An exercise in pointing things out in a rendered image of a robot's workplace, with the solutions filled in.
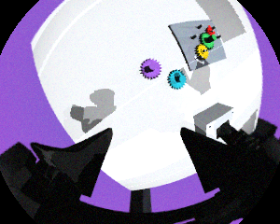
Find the purple gear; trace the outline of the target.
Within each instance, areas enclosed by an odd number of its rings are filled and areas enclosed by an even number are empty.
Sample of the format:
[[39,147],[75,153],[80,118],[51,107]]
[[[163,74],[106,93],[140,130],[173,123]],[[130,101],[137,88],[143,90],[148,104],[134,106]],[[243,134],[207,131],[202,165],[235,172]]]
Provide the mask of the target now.
[[[143,77],[144,76],[147,76],[148,78],[155,78],[156,77],[159,77],[160,72],[161,72],[161,69],[162,67],[161,64],[159,63],[156,63],[156,60],[155,59],[148,59],[148,60],[144,60],[144,63],[141,63],[143,66],[140,66],[140,71],[141,71],[141,74],[143,74]],[[159,74],[159,75],[158,75]],[[156,76],[156,77],[155,77]],[[147,78],[145,77],[145,78]]]

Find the yellow gear with black stripe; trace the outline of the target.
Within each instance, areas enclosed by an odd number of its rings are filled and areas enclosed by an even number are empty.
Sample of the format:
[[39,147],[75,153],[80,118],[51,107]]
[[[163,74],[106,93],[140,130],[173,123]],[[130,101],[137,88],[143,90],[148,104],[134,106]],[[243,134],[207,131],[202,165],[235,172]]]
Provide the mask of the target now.
[[[199,53],[199,55],[197,56],[203,56],[203,60],[206,60],[207,59],[207,56],[208,56],[208,49],[205,48],[204,46],[206,45],[197,45],[197,48],[196,48],[196,53]],[[203,49],[206,49],[206,52],[203,52]]]

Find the cyan gear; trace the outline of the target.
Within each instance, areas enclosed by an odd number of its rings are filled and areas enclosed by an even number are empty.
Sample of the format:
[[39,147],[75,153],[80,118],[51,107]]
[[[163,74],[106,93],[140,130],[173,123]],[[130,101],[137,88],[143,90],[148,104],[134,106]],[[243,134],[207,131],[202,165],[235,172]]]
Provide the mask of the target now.
[[[181,87],[185,86],[185,79],[186,76],[184,76],[185,74],[182,74],[182,71],[180,70],[173,70],[170,71],[170,76],[166,79],[166,81],[169,81],[167,83],[170,83],[170,86],[175,87],[174,90],[181,90]],[[171,89],[173,88],[171,87]]]

